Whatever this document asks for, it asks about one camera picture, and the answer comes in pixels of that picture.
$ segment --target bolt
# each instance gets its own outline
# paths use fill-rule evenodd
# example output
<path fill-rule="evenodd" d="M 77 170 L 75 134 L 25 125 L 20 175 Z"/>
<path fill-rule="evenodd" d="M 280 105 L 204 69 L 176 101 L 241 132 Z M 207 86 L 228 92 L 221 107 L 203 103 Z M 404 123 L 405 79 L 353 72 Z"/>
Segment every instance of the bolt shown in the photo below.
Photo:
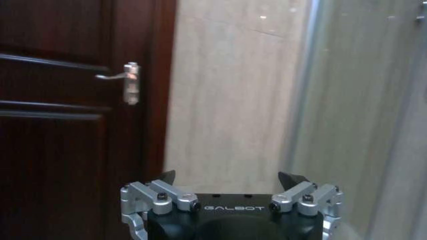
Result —
<path fill-rule="evenodd" d="M 200 210 L 200 208 L 201 208 L 200 202 L 195 202 L 195 203 L 191 205 L 189 210 L 191 210 L 191 212 L 197 212 L 197 211 Z"/>
<path fill-rule="evenodd" d="M 280 212 L 280 206 L 277 204 L 275 204 L 273 202 L 269 203 L 268 208 L 269 208 L 269 211 L 272 211 L 275 213 Z"/>
<path fill-rule="evenodd" d="M 185 194 L 183 194 L 180 197 L 183 198 L 183 199 L 191 199 L 191 198 L 193 198 L 193 194 L 192 193 L 185 193 Z"/>
<path fill-rule="evenodd" d="M 168 194 L 165 192 L 159 192 L 157 194 L 157 200 L 167 200 L 168 199 Z"/>
<path fill-rule="evenodd" d="M 305 194 L 304 196 L 301 196 L 301 200 L 303 200 L 304 202 L 312 203 L 313 200 L 315 200 L 315 198 L 313 198 L 312 195 Z"/>

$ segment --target door frame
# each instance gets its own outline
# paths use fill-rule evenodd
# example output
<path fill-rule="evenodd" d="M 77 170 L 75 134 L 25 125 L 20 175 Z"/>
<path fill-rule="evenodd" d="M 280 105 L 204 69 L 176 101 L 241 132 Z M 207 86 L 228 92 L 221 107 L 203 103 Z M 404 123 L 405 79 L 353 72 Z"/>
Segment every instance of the door frame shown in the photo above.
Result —
<path fill-rule="evenodd" d="M 141 177 L 145 181 L 163 172 L 164 166 L 176 11 L 177 0 L 153 1 L 152 51 L 148 78 L 143 86 L 145 139 L 141 141 Z"/>

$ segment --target wall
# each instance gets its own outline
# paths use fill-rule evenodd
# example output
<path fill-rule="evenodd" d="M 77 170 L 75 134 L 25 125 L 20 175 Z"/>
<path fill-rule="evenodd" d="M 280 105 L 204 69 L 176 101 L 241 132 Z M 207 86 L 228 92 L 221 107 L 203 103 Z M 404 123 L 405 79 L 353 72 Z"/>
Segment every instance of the wall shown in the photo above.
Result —
<path fill-rule="evenodd" d="M 181 0 L 165 169 L 197 192 L 277 191 L 305 0 Z"/>
<path fill-rule="evenodd" d="M 400 146 L 399 153 L 393 146 L 407 147 L 408 139 L 425 136 L 425 131 L 416 130 L 425 117 L 408 122 L 412 126 L 403 126 L 403 131 L 409 133 L 399 134 L 413 64 L 425 52 L 419 48 L 424 25 L 415 22 L 420 3 L 320 2 L 288 169 L 343 189 L 345 224 L 336 239 L 411 239 L 416 222 L 411 207 L 423 208 L 425 139 L 405 151 Z M 405 200 L 412 191 L 416 197 Z"/>

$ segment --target door panel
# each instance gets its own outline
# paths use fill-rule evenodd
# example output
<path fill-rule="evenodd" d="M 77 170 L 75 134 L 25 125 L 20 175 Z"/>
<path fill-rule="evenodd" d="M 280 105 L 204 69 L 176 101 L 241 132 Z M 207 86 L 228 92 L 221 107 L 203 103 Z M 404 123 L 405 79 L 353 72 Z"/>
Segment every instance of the door panel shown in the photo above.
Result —
<path fill-rule="evenodd" d="M 111 4 L 111 0 L 1 1 L 1 48 L 34 57 L 103 63 L 112 34 Z"/>
<path fill-rule="evenodd" d="M 120 187 L 163 167 L 175 0 L 0 1 L 0 239 L 127 239 Z M 124 64 L 140 100 L 123 101 Z"/>
<path fill-rule="evenodd" d="M 65 106 L 0 111 L 1 239 L 101 239 L 105 127 Z"/>

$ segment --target silver metal bracket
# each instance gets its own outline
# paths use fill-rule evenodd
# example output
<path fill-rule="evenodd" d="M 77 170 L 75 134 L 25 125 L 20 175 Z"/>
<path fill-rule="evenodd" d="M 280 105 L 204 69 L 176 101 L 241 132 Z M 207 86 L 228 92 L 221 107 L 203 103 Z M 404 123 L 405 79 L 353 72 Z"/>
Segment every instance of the silver metal bracket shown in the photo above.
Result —
<path fill-rule="evenodd" d="M 156 193 L 140 182 L 132 182 L 120 189 L 121 222 L 128 225 L 135 240 L 148 240 L 144 229 L 144 215 L 152 210 L 156 215 L 165 215 L 172 211 L 172 199 L 167 194 Z"/>
<path fill-rule="evenodd" d="M 293 204 L 305 194 L 311 194 L 316 190 L 316 185 L 308 181 L 303 181 L 289 190 L 271 196 L 269 208 L 277 213 L 287 213 L 292 210 Z"/>
<path fill-rule="evenodd" d="M 124 72 L 115 76 L 96 75 L 97 79 L 115 80 L 124 79 L 123 100 L 129 105 L 140 101 L 140 66 L 136 62 L 124 65 Z"/>
<path fill-rule="evenodd" d="M 297 201 L 297 211 L 305 216 L 323 214 L 323 240 L 331 240 L 341 221 L 344 194 L 333 185 L 324 184 Z"/>
<path fill-rule="evenodd" d="M 167 195 L 172 198 L 179 210 L 185 212 L 196 212 L 200 209 L 200 203 L 195 193 L 183 192 L 161 180 L 152 181 L 149 188 L 157 193 L 167 193 Z"/>
<path fill-rule="evenodd" d="M 323 215 L 323 237 L 331 240 L 332 233 L 341 221 L 344 194 L 333 185 L 325 184 L 317 188 L 308 181 L 300 182 L 283 193 L 271 196 L 269 209 L 276 213 L 287 213 L 297 202 L 297 211 L 305 216 Z"/>

